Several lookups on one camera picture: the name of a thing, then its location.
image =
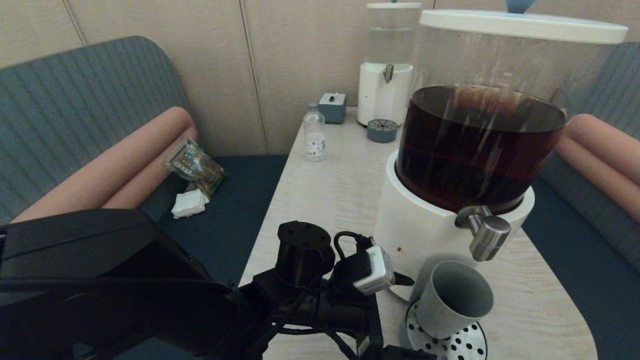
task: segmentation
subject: perforated drip tray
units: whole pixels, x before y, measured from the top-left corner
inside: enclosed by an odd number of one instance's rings
[[[473,323],[449,338],[434,339],[418,325],[415,317],[418,300],[412,302],[405,317],[408,340],[414,350],[437,355],[438,360],[485,360],[487,358],[486,338],[479,323]]]

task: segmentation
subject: spigot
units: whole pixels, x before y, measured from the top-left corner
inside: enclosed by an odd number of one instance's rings
[[[474,235],[469,250],[476,261],[493,259],[511,232],[509,223],[491,214],[485,205],[460,209],[456,217],[456,226],[470,229]]]
[[[394,77],[394,66],[388,64],[383,70],[382,75],[385,77],[385,82],[389,84],[389,81]]]

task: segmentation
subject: white lid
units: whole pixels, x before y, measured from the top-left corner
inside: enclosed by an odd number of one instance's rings
[[[346,100],[346,98],[346,94],[340,94],[337,92],[326,92],[322,96],[322,99],[320,99],[320,105],[344,105],[344,101]]]
[[[417,9],[421,3],[373,3],[367,4],[367,9]]]
[[[626,26],[594,20],[480,10],[424,10],[420,24],[472,33],[590,44],[620,44],[628,31]]]

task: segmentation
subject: dark brown liquid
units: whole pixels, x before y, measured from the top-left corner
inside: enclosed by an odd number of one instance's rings
[[[483,86],[416,91],[396,173],[420,198],[457,212],[515,208],[564,127],[564,113],[524,94]]]

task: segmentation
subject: clear plastic container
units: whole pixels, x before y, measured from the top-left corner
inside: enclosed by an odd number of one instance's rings
[[[420,3],[367,4],[369,30],[364,61],[408,64],[421,6]]]
[[[420,24],[398,177],[444,209],[507,212],[627,29],[464,10],[426,10]]]
[[[319,161],[326,154],[324,115],[316,102],[310,102],[307,108],[308,112],[302,120],[305,128],[305,154],[308,160]]]

